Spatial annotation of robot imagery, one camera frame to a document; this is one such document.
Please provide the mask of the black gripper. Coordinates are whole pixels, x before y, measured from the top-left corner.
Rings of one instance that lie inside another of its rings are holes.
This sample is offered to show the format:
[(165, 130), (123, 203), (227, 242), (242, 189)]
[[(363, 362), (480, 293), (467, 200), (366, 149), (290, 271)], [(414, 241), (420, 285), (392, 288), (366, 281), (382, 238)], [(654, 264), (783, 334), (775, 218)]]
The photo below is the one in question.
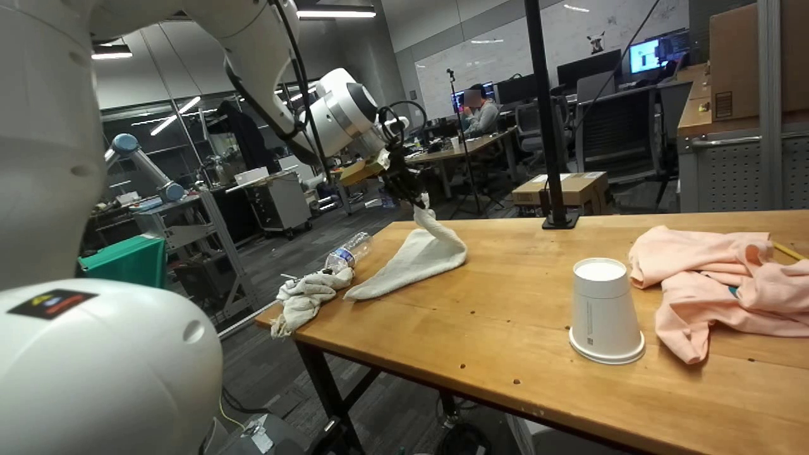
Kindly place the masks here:
[(396, 200), (423, 208), (423, 185), (420, 176), (407, 168), (402, 147), (390, 149), (385, 185)]

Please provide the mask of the grey background robot arm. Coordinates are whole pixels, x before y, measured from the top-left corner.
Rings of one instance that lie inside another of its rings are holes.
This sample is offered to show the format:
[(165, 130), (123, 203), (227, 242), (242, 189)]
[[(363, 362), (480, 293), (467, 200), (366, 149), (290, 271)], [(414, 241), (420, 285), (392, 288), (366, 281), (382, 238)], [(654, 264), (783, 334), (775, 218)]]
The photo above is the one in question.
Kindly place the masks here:
[(112, 161), (114, 157), (123, 157), (134, 164), (139, 174), (146, 176), (148, 185), (157, 186), (160, 198), (165, 203), (179, 203), (185, 198), (185, 186), (170, 180), (141, 149), (141, 141), (121, 132), (112, 138), (108, 149), (103, 152), (103, 159)]

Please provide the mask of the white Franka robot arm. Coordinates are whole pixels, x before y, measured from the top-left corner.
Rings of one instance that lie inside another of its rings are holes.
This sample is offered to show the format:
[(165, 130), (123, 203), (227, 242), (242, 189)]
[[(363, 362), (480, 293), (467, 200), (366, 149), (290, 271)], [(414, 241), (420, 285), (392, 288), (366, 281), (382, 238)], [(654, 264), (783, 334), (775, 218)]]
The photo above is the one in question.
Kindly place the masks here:
[(196, 23), (227, 79), (290, 147), (387, 149), (382, 106), (348, 71), (279, 83), (296, 0), (0, 0), (0, 455), (195, 455), (223, 395), (209, 317), (162, 285), (79, 272), (108, 185), (94, 46)]

